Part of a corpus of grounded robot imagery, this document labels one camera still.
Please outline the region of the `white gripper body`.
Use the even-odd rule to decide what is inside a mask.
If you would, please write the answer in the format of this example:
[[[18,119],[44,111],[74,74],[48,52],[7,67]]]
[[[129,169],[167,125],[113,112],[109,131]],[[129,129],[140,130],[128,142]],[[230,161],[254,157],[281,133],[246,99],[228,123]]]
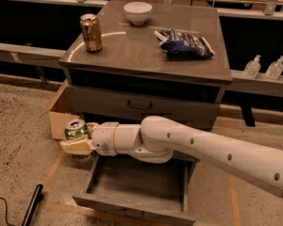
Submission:
[[[105,122],[92,131],[92,143],[100,155],[115,156],[117,154],[114,148],[114,134],[118,125],[118,122]]]

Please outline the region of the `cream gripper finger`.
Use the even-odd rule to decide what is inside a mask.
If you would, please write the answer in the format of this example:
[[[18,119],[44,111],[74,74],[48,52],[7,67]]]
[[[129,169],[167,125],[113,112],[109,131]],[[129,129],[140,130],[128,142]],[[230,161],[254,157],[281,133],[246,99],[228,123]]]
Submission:
[[[92,141],[87,138],[81,138],[79,140],[62,140],[59,144],[65,153],[70,154],[88,155],[95,150]]]
[[[89,137],[92,136],[92,132],[98,127],[98,123],[97,122],[87,122],[87,132]]]

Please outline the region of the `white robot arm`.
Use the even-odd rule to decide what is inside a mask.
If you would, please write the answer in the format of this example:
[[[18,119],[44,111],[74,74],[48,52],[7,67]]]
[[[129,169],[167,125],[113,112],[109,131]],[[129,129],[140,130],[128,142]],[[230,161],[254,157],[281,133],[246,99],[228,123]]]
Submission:
[[[283,199],[283,150],[219,136],[160,116],[139,124],[69,121],[65,153],[103,156],[128,154],[140,161],[161,164],[175,152],[206,161],[245,182]]]

